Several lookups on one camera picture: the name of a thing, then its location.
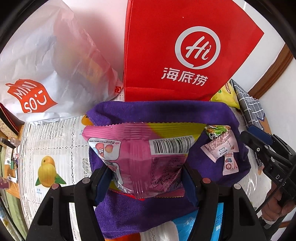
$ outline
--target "miniso bag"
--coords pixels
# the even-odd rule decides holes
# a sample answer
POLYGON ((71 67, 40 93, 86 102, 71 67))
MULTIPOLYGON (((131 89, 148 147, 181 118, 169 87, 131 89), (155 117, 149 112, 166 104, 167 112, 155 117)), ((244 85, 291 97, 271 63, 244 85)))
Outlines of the miniso bag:
POLYGON ((83 115, 123 84, 61 0, 50 0, 0 54, 0 102, 26 122, 83 115))

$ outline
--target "plaid cloth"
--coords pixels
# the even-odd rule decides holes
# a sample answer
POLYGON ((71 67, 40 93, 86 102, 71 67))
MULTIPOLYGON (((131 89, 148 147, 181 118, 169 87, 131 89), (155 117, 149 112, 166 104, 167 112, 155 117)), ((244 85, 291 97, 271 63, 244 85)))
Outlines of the plaid cloth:
MULTIPOLYGON (((260 121, 264 121, 265 113, 259 102, 259 100, 251 97, 242 87, 239 86, 233 79, 230 80, 230 84, 235 90, 237 99, 239 101, 240 110, 244 116, 247 126, 255 125, 264 131, 260 121)), ((258 159, 256 155, 258 166, 261 167, 263 163, 258 159)))

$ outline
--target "red box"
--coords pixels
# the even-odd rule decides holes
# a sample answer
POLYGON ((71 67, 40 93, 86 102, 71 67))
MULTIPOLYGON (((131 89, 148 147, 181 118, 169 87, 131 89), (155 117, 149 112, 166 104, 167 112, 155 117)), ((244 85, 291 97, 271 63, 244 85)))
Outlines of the red box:
POLYGON ((232 0, 129 0, 125 100, 208 101, 263 34, 232 0))

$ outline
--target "purple towel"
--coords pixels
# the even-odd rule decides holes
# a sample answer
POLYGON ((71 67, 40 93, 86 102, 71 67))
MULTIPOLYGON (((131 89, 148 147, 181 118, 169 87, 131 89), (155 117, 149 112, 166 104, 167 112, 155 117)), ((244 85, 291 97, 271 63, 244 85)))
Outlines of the purple towel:
MULTIPOLYGON (((237 139, 239 153, 234 157, 238 173, 223 176, 224 157, 216 163, 200 149, 210 139, 205 132, 190 148, 187 162, 203 177, 218 184, 231 186, 241 180, 251 168, 248 149, 239 139, 238 120, 224 103, 204 101, 153 101, 153 102, 102 102, 87 112, 96 126, 125 122, 195 122, 208 125, 229 125, 237 139)), ((90 148, 92 170, 100 168, 102 160, 90 148)), ((96 216, 105 238, 113 239, 127 234, 144 232, 162 223, 184 216, 196 208, 182 198, 147 198, 144 201, 108 191, 103 202, 96 208, 96 216)))

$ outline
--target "barcode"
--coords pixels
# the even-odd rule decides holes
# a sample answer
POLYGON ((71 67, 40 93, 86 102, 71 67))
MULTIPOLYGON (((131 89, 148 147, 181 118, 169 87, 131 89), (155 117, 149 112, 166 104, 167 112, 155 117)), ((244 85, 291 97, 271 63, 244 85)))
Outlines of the barcode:
POLYGON ((189 152, 191 147, 191 136, 176 137, 167 139, 149 140, 152 155, 157 154, 185 154, 189 152))

